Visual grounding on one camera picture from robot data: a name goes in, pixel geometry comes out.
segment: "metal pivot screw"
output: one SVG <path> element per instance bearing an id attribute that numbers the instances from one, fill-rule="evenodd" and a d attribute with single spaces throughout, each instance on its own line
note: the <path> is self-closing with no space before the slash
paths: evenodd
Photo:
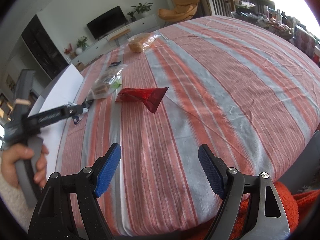
<path id="1" fill-rule="evenodd" d="M 236 168 L 229 168 L 228 171 L 231 173 L 231 174 L 236 174 L 238 171 Z"/>
<path id="2" fill-rule="evenodd" d="M 52 179 L 56 179 L 58 176 L 59 176 L 58 172 L 54 172 L 54 173 L 51 174 L 51 178 Z"/>
<path id="3" fill-rule="evenodd" d="M 91 167 L 85 167 L 85 168 L 83 169 L 83 172 L 84 172 L 84 173 L 90 173 L 91 171 L 92 171 Z"/>
<path id="4" fill-rule="evenodd" d="M 269 178 L 269 174 L 266 172 L 261 173 L 261 176 L 265 179 Z"/>

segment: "human hand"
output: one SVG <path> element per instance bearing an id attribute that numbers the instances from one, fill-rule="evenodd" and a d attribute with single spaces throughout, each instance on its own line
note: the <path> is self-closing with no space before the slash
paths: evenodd
<path id="1" fill-rule="evenodd" d="M 48 153 L 47 147 L 42 145 L 41 156 L 36 162 L 37 173 L 34 176 L 34 182 L 40 187 L 44 187 L 47 182 L 47 160 L 45 155 Z M 14 163 L 19 159 L 31 159 L 33 155 L 33 150 L 22 144 L 15 144 L 2 153 L 1 173 L 11 186 L 19 188 L 18 176 Z"/>

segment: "blue gripper pad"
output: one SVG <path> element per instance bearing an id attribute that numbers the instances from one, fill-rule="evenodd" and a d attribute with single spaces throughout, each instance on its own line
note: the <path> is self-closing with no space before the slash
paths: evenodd
<path id="1" fill-rule="evenodd" d="M 121 158 L 121 147 L 113 143 L 93 173 L 94 195 L 99 198 L 109 187 Z"/>
<path id="2" fill-rule="evenodd" d="M 198 158 L 210 183 L 212 191 L 224 199 L 227 194 L 228 176 L 227 166 L 222 159 L 213 155 L 206 144 L 202 144 L 198 150 Z"/>

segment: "green plant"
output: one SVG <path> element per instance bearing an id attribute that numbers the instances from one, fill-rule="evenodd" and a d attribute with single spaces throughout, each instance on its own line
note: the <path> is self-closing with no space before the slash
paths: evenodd
<path id="1" fill-rule="evenodd" d="M 151 10 L 151 6 L 152 6 L 153 3 L 139 3 L 139 5 L 132 5 L 131 7 L 134 8 L 134 11 L 137 12 L 137 13 L 143 13 L 143 12 L 148 12 Z"/>
<path id="2" fill-rule="evenodd" d="M 132 11 L 132 12 L 128 12 L 128 13 L 127 13 L 127 15 L 128 15 L 128 16 L 130 16 L 130 17 L 132 18 L 132 17 L 133 17 L 133 15 L 134 15 L 134 11 Z"/>
<path id="3" fill-rule="evenodd" d="M 88 40 L 88 37 L 85 37 L 85 36 L 79 38 L 77 41 L 77 48 L 82 48 L 85 45 L 87 45 L 87 40 Z"/>

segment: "food packet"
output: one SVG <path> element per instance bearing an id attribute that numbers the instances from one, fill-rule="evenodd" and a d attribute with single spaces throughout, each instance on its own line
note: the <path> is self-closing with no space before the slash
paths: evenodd
<path id="1" fill-rule="evenodd" d="M 110 65 L 92 85 L 87 100 L 107 98 L 122 83 L 122 71 L 128 64 Z"/>
<path id="2" fill-rule="evenodd" d="M 159 34 L 154 33 L 140 33 L 132 36 L 128 39 L 128 46 L 130 50 L 134 53 L 142 53 L 147 49 L 155 40 L 158 38 Z"/>
<path id="3" fill-rule="evenodd" d="M 168 88 L 123 88 L 116 102 L 142 102 L 151 113 L 155 113 Z"/>

